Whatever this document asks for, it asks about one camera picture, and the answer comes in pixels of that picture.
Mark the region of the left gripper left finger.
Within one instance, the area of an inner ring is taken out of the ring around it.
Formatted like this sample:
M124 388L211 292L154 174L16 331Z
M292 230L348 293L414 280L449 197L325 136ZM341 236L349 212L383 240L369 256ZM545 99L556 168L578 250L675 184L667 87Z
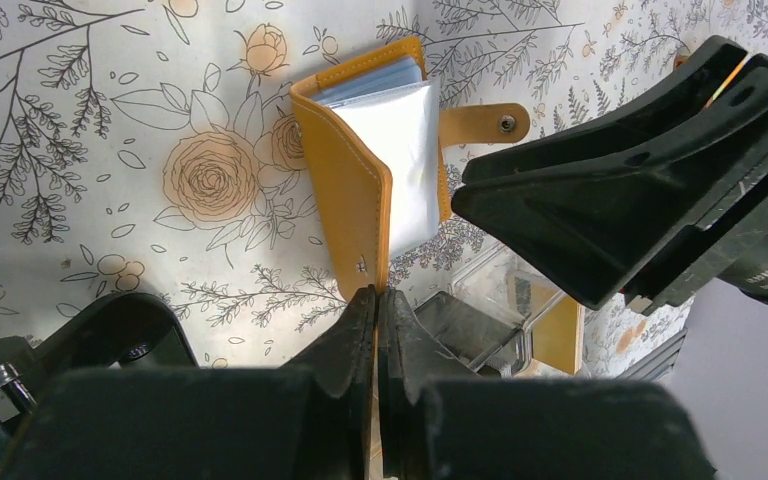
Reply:
M364 479L377 293L277 368L80 369L23 425L3 479Z

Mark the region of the tan leather card holder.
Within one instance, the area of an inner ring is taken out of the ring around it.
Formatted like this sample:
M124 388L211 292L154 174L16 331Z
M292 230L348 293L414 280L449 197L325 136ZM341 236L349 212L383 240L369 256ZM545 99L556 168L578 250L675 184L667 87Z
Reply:
M410 58L426 80L418 37L406 37L348 62L311 75L290 87L292 108L338 290L351 300L358 289L387 285L393 174L358 134L314 95ZM452 214L442 149L463 144L513 144L525 138L531 121L518 103L469 105L442 110L442 133L432 136L432 181L440 221Z

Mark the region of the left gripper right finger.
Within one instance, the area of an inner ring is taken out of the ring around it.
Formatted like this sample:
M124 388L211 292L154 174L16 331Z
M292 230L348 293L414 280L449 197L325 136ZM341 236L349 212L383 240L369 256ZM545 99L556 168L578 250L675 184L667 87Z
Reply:
M479 376L405 295L377 305L383 472L397 479L712 479L679 402L653 382Z

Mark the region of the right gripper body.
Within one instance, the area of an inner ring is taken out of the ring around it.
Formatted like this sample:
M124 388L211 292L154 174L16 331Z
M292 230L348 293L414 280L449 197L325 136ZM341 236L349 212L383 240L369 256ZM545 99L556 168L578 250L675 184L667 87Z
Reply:
M681 303L713 279L768 305L768 57L748 59L705 111L727 120L726 132L676 164L710 200L623 287L637 313Z

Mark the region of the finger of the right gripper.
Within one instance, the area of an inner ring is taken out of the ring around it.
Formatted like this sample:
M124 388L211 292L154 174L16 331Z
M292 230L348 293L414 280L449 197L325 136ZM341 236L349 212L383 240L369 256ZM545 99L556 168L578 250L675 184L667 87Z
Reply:
M464 172L462 193L567 193L588 180L542 178L528 182L522 176L545 168L571 167L582 173L584 162L619 153L657 137L698 114L715 90L751 54L721 36L703 42L689 59L655 86L623 106L578 126L543 139L485 155L470 162Z
M567 193L456 191L452 206L588 307L600 307L647 265L691 211L709 202L702 181L676 162L710 135L662 135L590 159L583 172L545 168L522 176L584 178Z

